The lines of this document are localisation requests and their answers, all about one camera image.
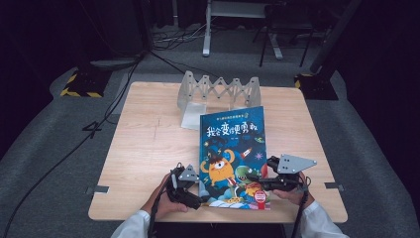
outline table leg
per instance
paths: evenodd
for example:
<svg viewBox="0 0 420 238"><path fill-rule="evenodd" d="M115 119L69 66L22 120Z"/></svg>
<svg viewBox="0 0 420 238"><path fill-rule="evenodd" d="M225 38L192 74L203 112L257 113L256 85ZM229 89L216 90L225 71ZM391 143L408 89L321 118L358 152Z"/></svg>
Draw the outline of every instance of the table leg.
<svg viewBox="0 0 420 238"><path fill-rule="evenodd" d="M207 11L206 11L206 33L204 36L204 46L203 46L203 56L210 56L210 40L211 40L211 0L207 1Z"/></svg>

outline book title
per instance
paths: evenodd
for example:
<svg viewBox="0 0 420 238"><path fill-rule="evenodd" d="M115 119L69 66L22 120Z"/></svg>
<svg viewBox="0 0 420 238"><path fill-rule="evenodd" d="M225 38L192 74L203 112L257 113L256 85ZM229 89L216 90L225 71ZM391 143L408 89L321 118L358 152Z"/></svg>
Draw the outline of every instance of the book title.
<svg viewBox="0 0 420 238"><path fill-rule="evenodd" d="M254 124L243 122L242 124L230 125L227 122L224 122L220 127L208 127L207 128L207 137L214 136L231 136L231 135L241 135L249 133L250 131L257 131L259 128Z"/></svg>

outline gray floor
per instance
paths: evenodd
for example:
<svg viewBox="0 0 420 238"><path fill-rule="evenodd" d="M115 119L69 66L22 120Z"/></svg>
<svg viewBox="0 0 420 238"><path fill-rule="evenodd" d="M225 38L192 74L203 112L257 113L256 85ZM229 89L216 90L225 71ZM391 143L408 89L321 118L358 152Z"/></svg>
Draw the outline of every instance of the gray floor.
<svg viewBox="0 0 420 238"><path fill-rule="evenodd" d="M298 66L302 50L283 50L284 60L267 49L259 67L262 41L252 43L255 31L219 31L213 35L211 55L201 55L198 38L170 51L155 51L194 74L202 68L229 80L258 76L262 86L293 86L293 76L309 72L321 49L314 43L304 67ZM0 232L3 233L18 202L56 163L65 158L87 135L81 129L104 118L124 81L127 69L115 71L103 98L61 97L74 68L51 85L54 100L22 132L0 162ZM182 74L160 59L147 55L132 80L168 81ZM342 198L349 214L340 228L351 237L420 237L419 225L409 194L389 166L368 128L346 99L346 85L338 73L331 78L337 101L307 100L336 182L344 187ZM118 122L119 114L109 120ZM8 237L109 237L121 221L93 221L88 217L91 194L96 185L116 125L105 123L102 131L88 139L32 191L19 208ZM292 224L286 225L288 236Z"/></svg>

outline red label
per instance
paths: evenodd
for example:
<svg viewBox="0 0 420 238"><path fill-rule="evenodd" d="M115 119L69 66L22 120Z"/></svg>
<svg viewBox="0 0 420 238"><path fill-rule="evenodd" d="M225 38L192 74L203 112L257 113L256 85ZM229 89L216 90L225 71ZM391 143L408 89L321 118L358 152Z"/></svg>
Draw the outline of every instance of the red label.
<svg viewBox="0 0 420 238"><path fill-rule="evenodd" d="M256 191L254 193L254 199L259 204L259 209L265 209L266 194L262 190Z"/></svg>
<svg viewBox="0 0 420 238"><path fill-rule="evenodd" d="M265 194L265 192L263 192L261 190L256 191L256 193L254 194L254 199L258 203L265 202L265 200L266 200L266 194Z"/></svg>

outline book cover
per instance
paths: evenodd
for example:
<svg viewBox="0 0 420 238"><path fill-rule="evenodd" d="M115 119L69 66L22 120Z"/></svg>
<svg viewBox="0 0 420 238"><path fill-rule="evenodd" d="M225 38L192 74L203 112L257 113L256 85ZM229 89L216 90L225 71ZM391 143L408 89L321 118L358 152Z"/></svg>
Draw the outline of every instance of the book cover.
<svg viewBox="0 0 420 238"><path fill-rule="evenodd" d="M247 179L267 177L262 106L201 115L199 160L204 205L270 210L269 192Z"/></svg>

